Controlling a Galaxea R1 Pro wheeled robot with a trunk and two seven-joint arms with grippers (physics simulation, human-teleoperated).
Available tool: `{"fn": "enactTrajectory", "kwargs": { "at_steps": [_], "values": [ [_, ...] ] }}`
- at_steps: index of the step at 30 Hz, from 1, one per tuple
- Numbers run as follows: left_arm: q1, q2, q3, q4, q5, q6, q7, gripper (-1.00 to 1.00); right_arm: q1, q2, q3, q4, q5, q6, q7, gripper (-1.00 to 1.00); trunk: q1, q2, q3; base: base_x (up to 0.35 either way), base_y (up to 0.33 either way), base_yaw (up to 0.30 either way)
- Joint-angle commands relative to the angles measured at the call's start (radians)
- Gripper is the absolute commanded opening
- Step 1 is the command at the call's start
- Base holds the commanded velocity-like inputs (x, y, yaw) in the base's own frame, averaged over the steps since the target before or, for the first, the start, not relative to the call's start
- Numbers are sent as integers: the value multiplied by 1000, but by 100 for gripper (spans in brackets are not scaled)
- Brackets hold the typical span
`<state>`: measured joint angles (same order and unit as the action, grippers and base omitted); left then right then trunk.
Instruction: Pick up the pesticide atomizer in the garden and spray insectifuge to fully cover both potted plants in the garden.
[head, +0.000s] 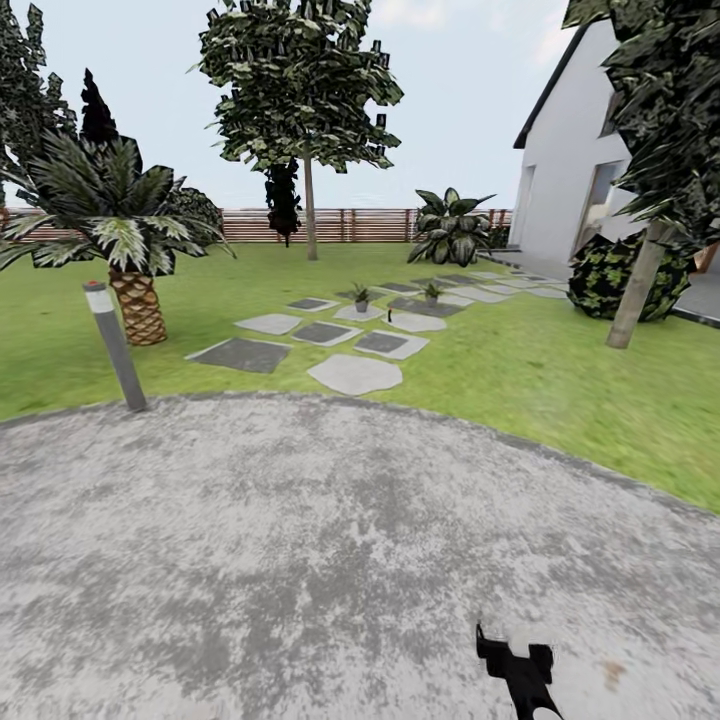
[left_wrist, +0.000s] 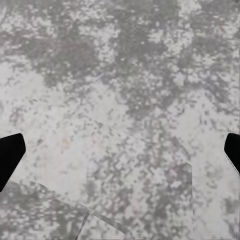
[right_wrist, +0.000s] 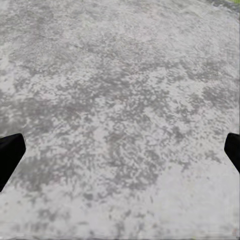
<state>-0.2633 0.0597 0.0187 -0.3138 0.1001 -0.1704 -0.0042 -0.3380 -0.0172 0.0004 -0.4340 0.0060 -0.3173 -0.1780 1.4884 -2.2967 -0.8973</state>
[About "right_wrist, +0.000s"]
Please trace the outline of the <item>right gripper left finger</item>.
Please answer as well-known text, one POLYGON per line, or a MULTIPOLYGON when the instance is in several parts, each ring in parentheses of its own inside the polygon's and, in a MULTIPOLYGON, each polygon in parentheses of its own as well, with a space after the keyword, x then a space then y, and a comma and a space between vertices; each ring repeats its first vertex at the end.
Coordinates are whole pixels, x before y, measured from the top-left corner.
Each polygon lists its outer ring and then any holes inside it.
POLYGON ((0 138, 0 193, 26 153, 21 133, 0 138))

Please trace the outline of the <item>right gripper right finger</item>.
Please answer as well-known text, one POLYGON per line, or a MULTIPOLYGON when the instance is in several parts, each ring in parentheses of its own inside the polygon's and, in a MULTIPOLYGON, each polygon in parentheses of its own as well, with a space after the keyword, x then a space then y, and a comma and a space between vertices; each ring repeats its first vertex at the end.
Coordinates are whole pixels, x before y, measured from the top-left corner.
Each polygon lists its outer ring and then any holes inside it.
POLYGON ((240 173, 240 134, 229 133, 227 135, 224 151, 240 173))

